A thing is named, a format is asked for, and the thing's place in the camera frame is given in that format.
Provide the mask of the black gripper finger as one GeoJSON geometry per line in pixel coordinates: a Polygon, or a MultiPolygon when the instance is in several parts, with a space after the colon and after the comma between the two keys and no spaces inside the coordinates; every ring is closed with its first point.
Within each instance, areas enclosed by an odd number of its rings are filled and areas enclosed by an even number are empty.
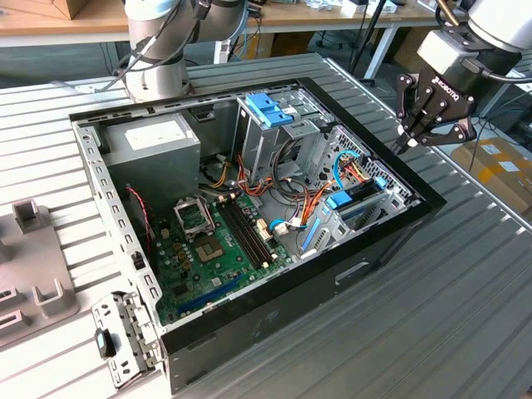
{"type": "Polygon", "coordinates": [[[401,74],[397,78],[396,116],[400,122],[399,137],[392,146],[393,153],[405,153],[414,145],[426,127],[426,106],[434,95],[431,84],[422,85],[419,74],[401,74]]]}
{"type": "Polygon", "coordinates": [[[398,154],[422,145],[462,144],[477,137],[469,115],[469,104],[452,105],[449,101],[428,101],[419,111],[401,123],[402,133],[398,138],[398,154]]]}

